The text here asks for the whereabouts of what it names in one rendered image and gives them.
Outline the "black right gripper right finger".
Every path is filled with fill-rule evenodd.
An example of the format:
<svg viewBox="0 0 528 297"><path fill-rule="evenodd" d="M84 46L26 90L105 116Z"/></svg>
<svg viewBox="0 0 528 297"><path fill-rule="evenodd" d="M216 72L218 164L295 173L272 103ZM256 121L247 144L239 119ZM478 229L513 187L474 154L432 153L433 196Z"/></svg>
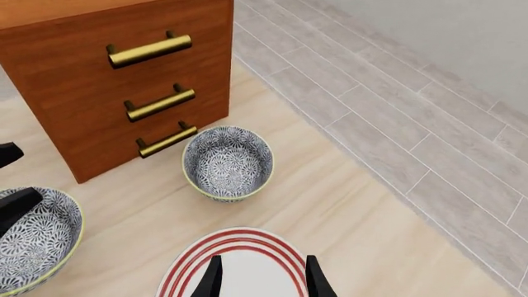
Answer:
<svg viewBox="0 0 528 297"><path fill-rule="evenodd" d="M309 297L337 297L314 255L306 257L305 279Z"/></svg>

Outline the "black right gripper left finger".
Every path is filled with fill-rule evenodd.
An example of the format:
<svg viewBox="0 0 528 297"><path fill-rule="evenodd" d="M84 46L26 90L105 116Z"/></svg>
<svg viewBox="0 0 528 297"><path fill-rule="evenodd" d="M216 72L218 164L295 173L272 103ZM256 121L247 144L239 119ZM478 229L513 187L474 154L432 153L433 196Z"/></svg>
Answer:
<svg viewBox="0 0 528 297"><path fill-rule="evenodd" d="M219 297L223 278L222 258L215 255L210 259L205 274L191 294L191 297Z"/></svg>

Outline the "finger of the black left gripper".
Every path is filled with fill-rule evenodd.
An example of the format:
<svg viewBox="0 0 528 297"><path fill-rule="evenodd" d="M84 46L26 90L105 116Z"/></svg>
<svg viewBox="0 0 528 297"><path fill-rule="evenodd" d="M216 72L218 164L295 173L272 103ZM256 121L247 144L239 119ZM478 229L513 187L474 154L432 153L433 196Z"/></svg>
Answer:
<svg viewBox="0 0 528 297"><path fill-rule="evenodd" d="M17 190L0 199L0 238L42 200L42 195L33 187Z"/></svg>
<svg viewBox="0 0 528 297"><path fill-rule="evenodd" d="M23 157L23 151L15 143L0 144L0 169Z"/></svg>

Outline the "patterned black and white bowl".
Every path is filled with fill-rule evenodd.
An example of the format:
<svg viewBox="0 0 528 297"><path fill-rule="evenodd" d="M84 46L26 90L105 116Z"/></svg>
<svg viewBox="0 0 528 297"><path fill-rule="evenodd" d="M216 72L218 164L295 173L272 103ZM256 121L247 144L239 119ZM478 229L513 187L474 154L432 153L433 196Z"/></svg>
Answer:
<svg viewBox="0 0 528 297"><path fill-rule="evenodd" d="M43 200L0 238L0 297L15 297L55 276L78 248L84 218L66 192L26 186L0 190L0 199L33 187Z"/></svg>
<svg viewBox="0 0 528 297"><path fill-rule="evenodd" d="M236 125L202 130L185 146L182 171L190 185L211 200L236 203L270 181L274 156L257 133Z"/></svg>

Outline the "white plate with red rings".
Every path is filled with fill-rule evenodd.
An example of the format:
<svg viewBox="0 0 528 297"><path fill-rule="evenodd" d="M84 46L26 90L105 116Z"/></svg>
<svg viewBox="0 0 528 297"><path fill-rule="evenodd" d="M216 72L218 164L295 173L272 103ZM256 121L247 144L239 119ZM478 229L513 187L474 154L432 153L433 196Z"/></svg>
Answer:
<svg viewBox="0 0 528 297"><path fill-rule="evenodd" d="M306 256L254 227L220 229L197 239L167 269L155 297L191 297L217 255L223 267L219 297L309 297Z"/></svg>

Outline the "wooden cabinet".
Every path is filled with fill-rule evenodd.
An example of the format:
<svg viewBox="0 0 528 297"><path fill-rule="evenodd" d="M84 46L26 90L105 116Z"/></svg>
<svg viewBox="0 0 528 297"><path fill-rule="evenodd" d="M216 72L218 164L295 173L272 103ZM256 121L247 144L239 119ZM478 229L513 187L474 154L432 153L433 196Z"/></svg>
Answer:
<svg viewBox="0 0 528 297"><path fill-rule="evenodd" d="M77 182L140 158L146 144L229 114L234 0L0 0L0 66ZM192 47L113 69L106 46L133 49L189 35ZM136 107L196 98L135 123Z"/></svg>

